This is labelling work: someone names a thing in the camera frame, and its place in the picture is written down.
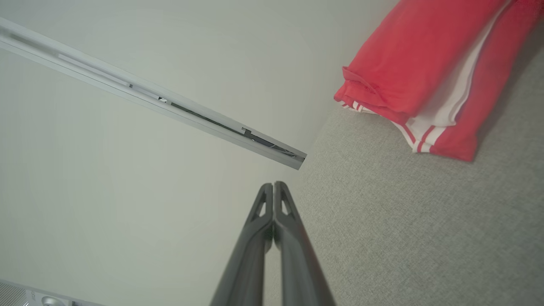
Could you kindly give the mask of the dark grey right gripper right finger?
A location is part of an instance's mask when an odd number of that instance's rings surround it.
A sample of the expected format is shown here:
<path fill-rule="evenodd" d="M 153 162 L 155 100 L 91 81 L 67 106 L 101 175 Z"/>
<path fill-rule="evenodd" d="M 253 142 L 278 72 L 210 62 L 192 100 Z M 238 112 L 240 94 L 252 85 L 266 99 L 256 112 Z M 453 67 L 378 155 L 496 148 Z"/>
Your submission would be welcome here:
<path fill-rule="evenodd" d="M 335 300 L 293 196 L 282 181 L 274 184 L 274 240 L 280 250 L 284 306 L 334 306 Z"/>

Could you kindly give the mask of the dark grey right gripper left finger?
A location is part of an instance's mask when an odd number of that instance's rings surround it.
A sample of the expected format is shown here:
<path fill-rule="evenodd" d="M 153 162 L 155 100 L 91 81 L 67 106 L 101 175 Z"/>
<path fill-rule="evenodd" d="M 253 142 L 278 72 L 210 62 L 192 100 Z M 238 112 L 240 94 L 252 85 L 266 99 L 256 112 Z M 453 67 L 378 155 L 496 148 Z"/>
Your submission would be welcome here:
<path fill-rule="evenodd" d="M 264 262 L 272 240 L 273 196 L 271 183 L 260 187 L 210 302 L 212 306 L 264 303 Z"/>

